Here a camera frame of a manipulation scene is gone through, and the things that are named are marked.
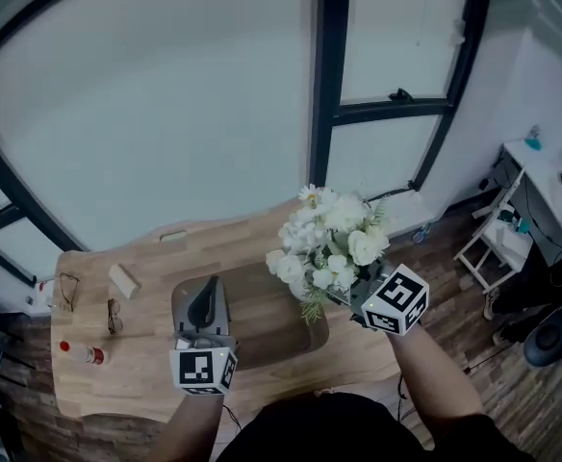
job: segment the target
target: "black speaker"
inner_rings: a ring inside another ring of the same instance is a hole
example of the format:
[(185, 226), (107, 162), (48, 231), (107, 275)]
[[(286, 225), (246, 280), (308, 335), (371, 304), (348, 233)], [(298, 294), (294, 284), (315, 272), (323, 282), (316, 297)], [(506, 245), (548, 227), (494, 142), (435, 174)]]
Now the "black speaker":
[(562, 358), (562, 307), (557, 308), (524, 341), (524, 358), (538, 368)]

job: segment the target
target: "white stool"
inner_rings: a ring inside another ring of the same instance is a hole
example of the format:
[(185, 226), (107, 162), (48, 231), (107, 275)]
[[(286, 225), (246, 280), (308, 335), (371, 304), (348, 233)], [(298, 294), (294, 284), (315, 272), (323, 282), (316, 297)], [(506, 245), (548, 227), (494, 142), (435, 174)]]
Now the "white stool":
[[(512, 207), (508, 205), (508, 201), (521, 184), (523, 175), (524, 168), (521, 169), (521, 172), (517, 175), (505, 195), (500, 198), (500, 201), (497, 206), (493, 208), (488, 218), (473, 233), (472, 239), (454, 256), (454, 260), (460, 260), (472, 273), (473, 277), (482, 285), (484, 288), (483, 294), (487, 294), (514, 274), (520, 272), (524, 267), (529, 250), (533, 245), (533, 240), (529, 235), (517, 233), (510, 223), (498, 219), (501, 210), (506, 208), (512, 209)], [(482, 255), (482, 258), (480, 258), (479, 262), (474, 267), (470, 261), (467, 260), (465, 252), (478, 240), (482, 240), (488, 247), (484, 255)], [(494, 253), (499, 258), (501, 261), (499, 266), (501, 268), (507, 265), (510, 271), (501, 277), (501, 279), (489, 284), (479, 271), (486, 261), (486, 258), (491, 253)]]

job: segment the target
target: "black window frame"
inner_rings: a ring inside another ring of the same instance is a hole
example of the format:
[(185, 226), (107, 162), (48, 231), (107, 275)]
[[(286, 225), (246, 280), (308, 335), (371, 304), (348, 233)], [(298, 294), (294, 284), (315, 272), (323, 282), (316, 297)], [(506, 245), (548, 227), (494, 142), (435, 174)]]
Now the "black window frame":
[(411, 116), (439, 116), (439, 125), (415, 178), (407, 181), (406, 188), (384, 192), (370, 200), (395, 193), (419, 191), (444, 144), (463, 98), (484, 31), (488, 6), (489, 0), (465, 2), (462, 17), (465, 21), (465, 41), (458, 51), (446, 98), (403, 97), (390, 101), (343, 105), (341, 89), (345, 66), (349, 0), (318, 0), (309, 183), (318, 187), (326, 184), (334, 127)]
[[(0, 47), (38, 14), (60, 0), (33, 0), (0, 29)], [(418, 190), (444, 142), (463, 91), (469, 79), (477, 47), (484, 29), (489, 0), (467, 0), (463, 11), (465, 42), (459, 51), (446, 99), (400, 99), (365, 104), (341, 105), (341, 84), (345, 64), (349, 0), (318, 0), (316, 30), (316, 63), (313, 89), (313, 115), (310, 141), (309, 181), (322, 186), (326, 181), (328, 155), (334, 126), (408, 116), (442, 117), (433, 141), (416, 178), (407, 189)], [(28, 218), (34, 226), (62, 251), (86, 249), (48, 214), (20, 180), (0, 151), (0, 190), (11, 202), (11, 211), (0, 218), (0, 228)], [(28, 285), (34, 276), (25, 275), (0, 254), (0, 265)]]

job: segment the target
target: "forearm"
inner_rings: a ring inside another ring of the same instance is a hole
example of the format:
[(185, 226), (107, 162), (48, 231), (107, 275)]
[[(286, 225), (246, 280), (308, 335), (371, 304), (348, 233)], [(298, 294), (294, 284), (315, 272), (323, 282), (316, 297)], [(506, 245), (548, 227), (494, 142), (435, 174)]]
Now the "forearm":
[(409, 395), (434, 437), (456, 419), (483, 413), (471, 381), (419, 325), (403, 337), (389, 338)]
[(146, 461), (208, 461), (217, 437), (223, 399), (185, 396)]

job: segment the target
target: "white bottle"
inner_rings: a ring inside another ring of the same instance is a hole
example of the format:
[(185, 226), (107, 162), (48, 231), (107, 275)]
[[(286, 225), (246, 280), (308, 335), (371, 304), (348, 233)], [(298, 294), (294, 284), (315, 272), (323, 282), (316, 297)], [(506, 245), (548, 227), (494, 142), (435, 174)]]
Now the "white bottle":
[(101, 365), (104, 362), (108, 362), (108, 355), (99, 347), (61, 341), (59, 348), (69, 354), (69, 357), (75, 359), (76, 361), (93, 363), (95, 365)]

